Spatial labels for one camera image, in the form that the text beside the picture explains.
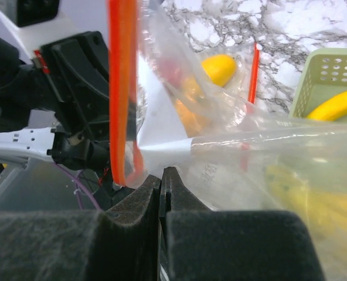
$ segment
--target marble countertop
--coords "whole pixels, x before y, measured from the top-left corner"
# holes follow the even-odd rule
[[[166,0],[190,48],[258,42],[256,105],[288,114],[308,54],[347,47],[347,0]]]

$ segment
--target cable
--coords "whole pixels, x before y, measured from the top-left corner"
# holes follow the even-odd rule
[[[81,174],[82,174],[82,170],[78,171],[76,174],[76,178],[78,179]],[[79,186],[77,184],[76,184],[76,189],[75,189],[74,193],[76,195],[77,203],[79,204],[80,209],[83,210],[84,205],[82,204],[81,194],[80,194]]]
[[[66,169],[64,169],[63,167],[59,166],[58,164],[53,163],[53,165],[58,167],[60,170],[62,170],[62,172],[64,174],[66,174],[71,180],[74,181],[74,183],[76,185],[78,185],[78,187],[86,194],[86,196],[90,199],[90,201],[93,203],[94,207],[97,210],[102,210],[101,207],[99,207],[99,204],[98,204],[97,200],[94,198],[94,196],[92,195],[92,193],[90,191],[88,191],[86,186],[82,182],[80,182],[80,180],[78,178],[76,178],[74,175],[69,173]]]

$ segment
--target marble pattern table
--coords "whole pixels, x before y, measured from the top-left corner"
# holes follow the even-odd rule
[[[288,114],[308,54],[347,47],[347,0],[166,0],[195,52],[258,42],[256,104]]]

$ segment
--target green basket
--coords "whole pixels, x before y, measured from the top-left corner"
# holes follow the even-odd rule
[[[296,89],[290,117],[305,118],[333,96],[347,91],[347,48],[312,52]],[[336,120],[347,123],[347,115]]]

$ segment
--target plastic bag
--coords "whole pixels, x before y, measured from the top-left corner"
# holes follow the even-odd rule
[[[122,12],[110,27],[114,180],[137,188],[148,174],[161,177],[175,166],[214,210],[291,210],[309,228],[327,278],[347,280],[347,125],[258,110],[236,95],[242,86],[229,91],[210,83],[159,5],[137,9],[135,2],[131,19],[130,7],[116,2],[110,10]],[[126,33],[117,27],[122,14]]]

